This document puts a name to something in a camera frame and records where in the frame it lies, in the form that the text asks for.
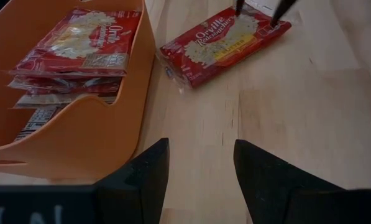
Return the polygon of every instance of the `light wood surface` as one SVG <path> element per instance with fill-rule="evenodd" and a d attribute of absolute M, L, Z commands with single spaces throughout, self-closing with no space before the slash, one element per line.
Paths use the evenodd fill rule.
<path fill-rule="evenodd" d="M 146 2 L 156 42 L 162 45 L 232 0 Z M 316 31 L 305 27 L 301 17 L 277 43 L 184 95 L 155 62 L 137 152 L 161 137 L 170 138 L 170 176 L 161 223 L 251 223 L 232 161 L 237 138 L 341 187 L 371 187 L 371 0 L 329 3 L 325 7 L 336 21 L 309 23 L 337 24 L 342 30 L 322 34 L 335 35 L 332 39 L 312 39 Z M 358 18 L 350 16 L 355 8 L 363 10 Z M 310 19 L 325 15 L 313 12 L 319 10 L 313 7 L 297 9 L 301 15 L 313 13 Z M 347 42 L 337 51 L 330 41 L 344 38 Z M 344 44 L 354 56 L 343 55 L 349 53 Z M 331 61 L 324 54 L 316 59 L 314 50 L 327 46 L 336 56 L 329 55 Z M 350 57 L 359 67 L 344 63 Z M 66 182 L 92 180 L 0 174 L 0 184 Z"/>

